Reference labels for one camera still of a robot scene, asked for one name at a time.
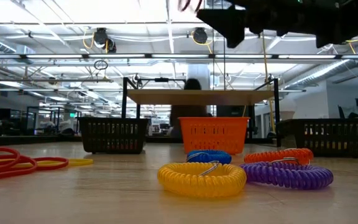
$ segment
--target purple coiled keychain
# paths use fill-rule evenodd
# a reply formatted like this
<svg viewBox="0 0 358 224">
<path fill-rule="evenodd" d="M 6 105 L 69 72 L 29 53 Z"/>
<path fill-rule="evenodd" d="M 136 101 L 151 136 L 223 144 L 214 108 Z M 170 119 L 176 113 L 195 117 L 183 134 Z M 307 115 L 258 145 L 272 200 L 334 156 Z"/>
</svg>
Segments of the purple coiled keychain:
<svg viewBox="0 0 358 224">
<path fill-rule="evenodd" d="M 240 167 L 245 170 L 248 182 L 273 184 L 292 189 L 322 189 L 334 181 L 333 173 L 328 169 L 282 162 L 287 160 L 296 161 L 294 158 L 285 158 L 273 162 L 243 164 Z"/>
</svg>

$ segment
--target black plastic basket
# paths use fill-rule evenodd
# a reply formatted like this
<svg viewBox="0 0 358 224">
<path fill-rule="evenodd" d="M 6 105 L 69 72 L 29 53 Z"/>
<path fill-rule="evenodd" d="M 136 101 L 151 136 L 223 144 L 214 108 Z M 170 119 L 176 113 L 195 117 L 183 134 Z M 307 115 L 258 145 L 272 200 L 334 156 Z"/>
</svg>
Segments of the black plastic basket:
<svg viewBox="0 0 358 224">
<path fill-rule="evenodd" d="M 315 156 L 358 157 L 358 119 L 291 119 L 279 122 L 277 132 Z"/>
<path fill-rule="evenodd" d="M 140 154 L 146 139 L 148 119 L 79 118 L 86 152 Z"/>
</svg>

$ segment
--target orange plastic basket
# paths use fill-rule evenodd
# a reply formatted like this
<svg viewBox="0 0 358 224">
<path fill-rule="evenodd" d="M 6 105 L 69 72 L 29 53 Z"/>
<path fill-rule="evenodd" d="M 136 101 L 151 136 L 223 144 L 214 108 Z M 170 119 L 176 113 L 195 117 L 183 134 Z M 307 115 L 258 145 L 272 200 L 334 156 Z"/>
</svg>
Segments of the orange plastic basket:
<svg viewBox="0 0 358 224">
<path fill-rule="evenodd" d="M 198 149 L 242 153 L 249 118 L 179 118 L 185 153 Z"/>
</svg>

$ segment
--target wooden table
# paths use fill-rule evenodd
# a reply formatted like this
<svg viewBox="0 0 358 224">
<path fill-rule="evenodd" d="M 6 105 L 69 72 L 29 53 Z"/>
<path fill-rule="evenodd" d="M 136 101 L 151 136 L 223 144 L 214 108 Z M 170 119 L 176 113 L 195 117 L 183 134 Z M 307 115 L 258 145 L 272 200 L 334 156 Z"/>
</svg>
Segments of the wooden table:
<svg viewBox="0 0 358 224">
<path fill-rule="evenodd" d="M 0 223 L 192 224 L 358 223 L 358 159 L 315 158 L 334 182 L 322 190 L 246 184 L 235 197 L 205 200 L 166 192 L 157 171 L 184 162 L 182 144 L 147 144 L 140 155 L 89 154 L 80 142 L 13 146 L 31 157 L 93 159 L 84 167 L 0 180 Z M 275 151 L 246 145 L 245 152 Z M 244 154 L 232 163 L 243 163 Z"/>
<path fill-rule="evenodd" d="M 254 105 L 274 96 L 261 90 L 128 90 L 128 97 L 140 105 Z"/>
</svg>

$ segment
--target person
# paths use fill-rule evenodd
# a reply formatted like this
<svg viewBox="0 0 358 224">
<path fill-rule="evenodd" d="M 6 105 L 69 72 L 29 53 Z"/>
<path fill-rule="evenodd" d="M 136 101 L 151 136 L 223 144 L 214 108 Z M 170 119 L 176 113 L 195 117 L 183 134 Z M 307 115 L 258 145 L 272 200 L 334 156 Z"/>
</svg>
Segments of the person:
<svg viewBox="0 0 358 224">
<path fill-rule="evenodd" d="M 201 90 L 201 85 L 199 81 L 195 78 L 189 78 L 186 83 L 184 90 Z M 173 105 L 171 107 L 171 116 L 170 116 L 170 125 L 173 127 L 171 130 L 171 137 L 181 138 L 181 126 L 180 120 L 181 117 L 207 117 L 206 106 L 196 106 L 196 105 Z"/>
</svg>

